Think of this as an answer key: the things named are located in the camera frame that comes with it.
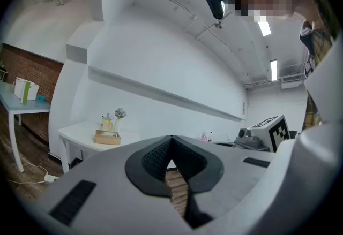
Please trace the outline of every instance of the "air vent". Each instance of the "air vent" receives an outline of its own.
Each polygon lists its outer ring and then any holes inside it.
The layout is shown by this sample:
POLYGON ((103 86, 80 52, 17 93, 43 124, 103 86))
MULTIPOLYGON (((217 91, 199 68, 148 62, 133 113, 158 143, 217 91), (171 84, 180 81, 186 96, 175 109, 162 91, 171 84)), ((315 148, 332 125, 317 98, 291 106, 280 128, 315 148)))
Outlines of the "air vent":
POLYGON ((286 82, 299 81, 299 80, 303 80, 303 79, 304 79, 304 74, 296 74, 296 75, 283 77, 282 82, 286 83, 286 82))

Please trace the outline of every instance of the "plaid shirt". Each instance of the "plaid shirt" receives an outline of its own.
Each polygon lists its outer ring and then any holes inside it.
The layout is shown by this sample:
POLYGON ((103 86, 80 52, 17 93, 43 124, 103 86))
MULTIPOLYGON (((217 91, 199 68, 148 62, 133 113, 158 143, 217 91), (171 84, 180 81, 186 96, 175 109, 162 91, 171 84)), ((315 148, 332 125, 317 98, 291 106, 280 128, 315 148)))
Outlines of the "plaid shirt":
MULTIPOLYGON (((303 23, 300 31, 300 40, 308 49, 308 60, 305 68, 307 77, 313 72, 316 66, 320 64, 330 50, 332 46, 330 37, 328 31, 319 28, 313 29, 308 21, 303 23)), ((308 93, 305 120, 302 130, 320 125, 321 121, 322 119, 318 113, 318 109, 308 93)))

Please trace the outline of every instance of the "power cord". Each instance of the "power cord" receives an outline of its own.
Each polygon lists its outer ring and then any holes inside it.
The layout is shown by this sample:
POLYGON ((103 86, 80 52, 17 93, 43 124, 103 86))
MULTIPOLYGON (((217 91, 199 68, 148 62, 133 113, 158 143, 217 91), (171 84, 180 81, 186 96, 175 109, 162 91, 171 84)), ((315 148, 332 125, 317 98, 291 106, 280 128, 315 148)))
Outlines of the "power cord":
MULTIPOLYGON (((1 140, 2 144, 4 144, 4 146, 6 146, 6 147, 12 149, 10 146, 8 146, 8 145, 5 144, 4 140, 3 140, 1 137, 0 137, 0 140, 1 140)), ((25 159, 22 158, 22 157, 20 157, 20 159, 22 159, 23 161, 25 161, 25 162, 26 162, 27 164, 29 164, 29 165, 35 166, 36 168, 44 169, 44 170, 46 171, 46 174, 45 174, 45 177, 44 177, 44 181, 36 181, 36 182, 30 182, 30 181, 18 182, 18 181, 12 181, 12 180, 7 180, 7 181, 10 181, 10 182, 15 183, 15 184, 41 184, 41 183, 45 183, 45 182, 49 181, 49 180, 48 180, 48 177, 49 177, 50 175, 49 175, 48 171, 47 171, 44 167, 42 167, 42 166, 40 166, 40 165, 34 165, 34 164, 28 162, 27 160, 25 160, 25 159)))

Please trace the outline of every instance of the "table leg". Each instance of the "table leg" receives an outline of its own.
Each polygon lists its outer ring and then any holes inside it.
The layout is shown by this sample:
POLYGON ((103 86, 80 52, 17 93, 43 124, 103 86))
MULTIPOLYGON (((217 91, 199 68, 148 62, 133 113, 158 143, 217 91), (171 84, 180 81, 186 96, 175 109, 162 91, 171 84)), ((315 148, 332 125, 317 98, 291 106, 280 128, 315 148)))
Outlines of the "table leg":
POLYGON ((13 149, 14 159, 16 160, 17 167, 20 172, 24 172, 23 165, 21 164, 19 151, 16 142, 16 133, 14 131, 14 114, 9 111, 9 129, 10 129, 10 139, 11 139, 11 146, 13 149))
POLYGON ((69 165, 68 165, 68 156, 67 156, 65 139, 62 139, 62 143, 60 144, 60 152, 61 152, 61 162, 62 162, 63 172, 67 173, 69 171, 69 165))

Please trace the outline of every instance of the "brick wall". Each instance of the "brick wall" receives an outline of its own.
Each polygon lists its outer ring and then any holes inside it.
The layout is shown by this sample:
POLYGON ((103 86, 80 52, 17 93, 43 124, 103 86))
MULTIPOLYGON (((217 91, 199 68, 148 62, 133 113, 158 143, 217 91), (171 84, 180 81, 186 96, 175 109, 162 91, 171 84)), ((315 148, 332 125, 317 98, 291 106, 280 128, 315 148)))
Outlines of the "brick wall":
MULTIPOLYGON (((9 73, 5 82, 13 83, 16 77, 32 81, 39 85, 38 94, 45 96, 51 104, 63 64, 6 44, 3 44, 0 60, 9 73)), ((49 141, 49 113, 24 114, 22 122, 44 141, 49 141)))

